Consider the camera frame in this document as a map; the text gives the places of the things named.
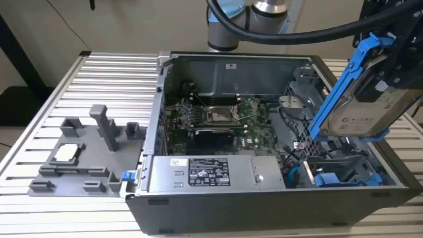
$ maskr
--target aluminum table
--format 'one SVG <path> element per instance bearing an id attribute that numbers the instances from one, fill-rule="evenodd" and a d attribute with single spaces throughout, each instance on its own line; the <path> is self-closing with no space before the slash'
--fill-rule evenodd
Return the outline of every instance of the aluminum table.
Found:
<path id="1" fill-rule="evenodd" d="M 146 126 L 156 82 L 156 55 L 92 53 L 78 57 L 38 114 L 0 162 L 0 235 L 6 237 L 146 237 L 121 198 L 29 197 L 37 175 L 61 135 L 65 117 L 94 124 L 92 104 L 105 104 L 117 125 Z M 339 77 L 345 60 L 324 60 Z M 408 115 L 391 126 L 387 142 L 423 182 L 423 130 Z M 384 208 L 352 228 L 190 234 L 192 237 L 423 237 L 423 195 Z"/>

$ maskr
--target metal cylinder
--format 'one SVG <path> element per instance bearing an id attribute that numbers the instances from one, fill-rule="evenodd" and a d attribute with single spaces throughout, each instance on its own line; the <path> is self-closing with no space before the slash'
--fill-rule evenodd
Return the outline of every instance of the metal cylinder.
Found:
<path id="1" fill-rule="evenodd" d="M 250 12 L 249 31 L 258 33 L 276 34 L 284 24 L 287 14 L 277 13 L 277 17 L 268 17 L 262 12 L 253 10 Z"/>
<path id="2" fill-rule="evenodd" d="M 284 0 L 254 0 L 252 6 L 269 14 L 280 14 L 287 11 Z"/>
<path id="3" fill-rule="evenodd" d="M 238 26 L 245 25 L 245 13 L 230 19 Z M 229 52 L 237 48 L 238 38 L 230 33 L 220 22 L 210 22 L 208 25 L 208 46 L 209 52 Z"/>

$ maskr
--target wire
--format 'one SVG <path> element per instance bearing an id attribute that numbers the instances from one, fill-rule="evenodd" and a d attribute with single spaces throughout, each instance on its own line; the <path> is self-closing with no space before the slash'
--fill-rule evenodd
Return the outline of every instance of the wire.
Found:
<path id="1" fill-rule="evenodd" d="M 206 21 L 206 26 L 209 25 L 209 10 L 210 10 L 210 7 L 206 5 L 206 9 L 205 9 L 205 21 Z"/>
<path id="2" fill-rule="evenodd" d="M 296 152 L 296 149 L 291 150 L 288 156 L 285 157 L 284 161 L 287 161 L 289 159 L 289 157 L 293 155 L 293 153 Z"/>
<path id="3" fill-rule="evenodd" d="M 297 172 L 299 170 L 299 166 L 293 167 L 291 170 L 289 170 L 289 173 L 287 175 L 287 182 L 291 183 L 292 180 L 293 180 L 293 175 L 295 173 Z"/>
<path id="4" fill-rule="evenodd" d="M 385 26 L 395 22 L 403 14 L 411 13 L 412 10 L 417 11 L 421 8 L 420 0 L 409 0 L 389 10 L 368 16 L 359 21 L 324 30 L 291 34 L 262 34 L 246 31 L 244 28 L 237 26 L 224 14 L 217 0 L 206 0 L 206 4 L 220 24 L 230 33 L 233 33 L 245 41 L 265 45 L 301 45 L 336 40 L 357 33 L 373 30 L 377 27 Z"/>
<path id="5" fill-rule="evenodd" d="M 419 112 L 419 109 L 420 109 L 420 107 L 416 107 L 415 111 L 412 112 L 412 114 L 411 114 L 411 117 L 412 117 L 412 118 L 416 116 L 416 114 L 417 114 L 417 112 Z"/>
<path id="6" fill-rule="evenodd" d="M 81 39 L 81 37 L 78 36 L 78 34 L 73 31 L 72 27 L 69 26 L 66 20 L 65 20 L 64 17 L 61 16 L 60 12 L 58 12 L 57 9 L 54 8 L 54 6 L 53 6 L 53 4 L 50 3 L 50 1 L 49 1 L 49 0 L 45 0 L 45 1 L 46 1 L 46 3 L 49 4 L 49 6 L 52 6 L 54 12 L 57 13 L 58 17 L 60 17 L 61 20 L 64 21 L 64 23 L 65 23 L 68 29 L 73 32 L 73 34 L 76 35 L 76 37 L 80 39 L 80 41 L 84 43 L 85 47 L 86 47 L 88 50 L 90 51 L 89 46 L 86 45 L 85 41 Z"/>
<path id="7" fill-rule="evenodd" d="M 12 148 L 12 146 L 10 146 L 10 145 L 4 144 L 4 143 L 1 143 L 1 142 L 0 142 L 0 145 L 5 146 L 5 147 L 8 147 L 8 148 Z"/>
<path id="8" fill-rule="evenodd" d="M 337 151 L 337 150 L 341 150 L 341 148 L 331 149 L 331 150 L 328 150 L 328 153 Z"/>
<path id="9" fill-rule="evenodd" d="M 288 111 L 284 109 L 284 107 L 280 107 L 280 110 L 283 111 L 283 113 L 285 114 L 285 116 L 288 118 L 291 118 L 292 120 L 299 120 L 299 121 L 311 121 L 312 119 L 301 119 L 297 118 L 296 116 L 293 116 L 291 113 L 288 113 Z"/>

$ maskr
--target warning label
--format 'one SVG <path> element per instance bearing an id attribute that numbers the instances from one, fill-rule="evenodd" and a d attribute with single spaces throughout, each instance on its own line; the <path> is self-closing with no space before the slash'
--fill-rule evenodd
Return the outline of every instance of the warning label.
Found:
<path id="1" fill-rule="evenodd" d="M 226 159 L 189 159 L 189 186 L 230 186 Z"/>

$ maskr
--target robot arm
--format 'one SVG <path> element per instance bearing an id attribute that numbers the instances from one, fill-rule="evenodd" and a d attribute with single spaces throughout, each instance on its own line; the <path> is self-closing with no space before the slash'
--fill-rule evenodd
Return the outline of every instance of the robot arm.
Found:
<path id="1" fill-rule="evenodd" d="M 364 1 L 360 18 L 403 4 Z M 423 95 L 421 8 L 392 24 L 355 36 L 356 51 L 309 126 L 313 139 L 328 135 L 379 141 Z"/>
<path id="2" fill-rule="evenodd" d="M 364 1 L 360 20 L 331 29 L 249 32 L 230 22 L 216 0 L 209 8 L 225 29 L 258 44 L 309 44 L 355 35 L 356 51 L 309 125 L 315 140 L 353 136 L 381 140 L 388 127 L 423 95 L 421 0 Z"/>

